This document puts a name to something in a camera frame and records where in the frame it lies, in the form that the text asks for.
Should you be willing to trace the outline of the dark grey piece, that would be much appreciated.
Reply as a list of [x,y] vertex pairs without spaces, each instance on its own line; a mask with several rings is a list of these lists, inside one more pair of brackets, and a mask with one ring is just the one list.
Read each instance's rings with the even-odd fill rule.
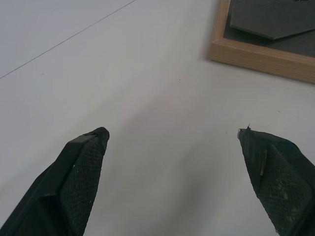
[[233,0],[230,26],[276,40],[315,30],[315,0]]

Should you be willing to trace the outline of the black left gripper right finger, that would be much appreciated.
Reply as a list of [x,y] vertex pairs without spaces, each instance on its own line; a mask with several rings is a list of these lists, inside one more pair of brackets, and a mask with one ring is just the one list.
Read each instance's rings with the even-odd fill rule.
[[253,190],[279,236],[315,236],[315,165],[293,142],[239,129]]

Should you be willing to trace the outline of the wooden framed tray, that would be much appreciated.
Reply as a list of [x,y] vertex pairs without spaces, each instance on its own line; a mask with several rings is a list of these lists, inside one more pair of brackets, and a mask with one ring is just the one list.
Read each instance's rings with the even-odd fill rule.
[[230,0],[218,0],[207,58],[315,84],[315,58],[224,38]]

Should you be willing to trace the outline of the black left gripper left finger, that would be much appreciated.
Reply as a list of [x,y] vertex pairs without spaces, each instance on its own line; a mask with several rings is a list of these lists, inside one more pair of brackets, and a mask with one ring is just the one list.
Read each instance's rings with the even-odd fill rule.
[[109,138],[99,127],[69,141],[32,183],[0,236],[83,236]]

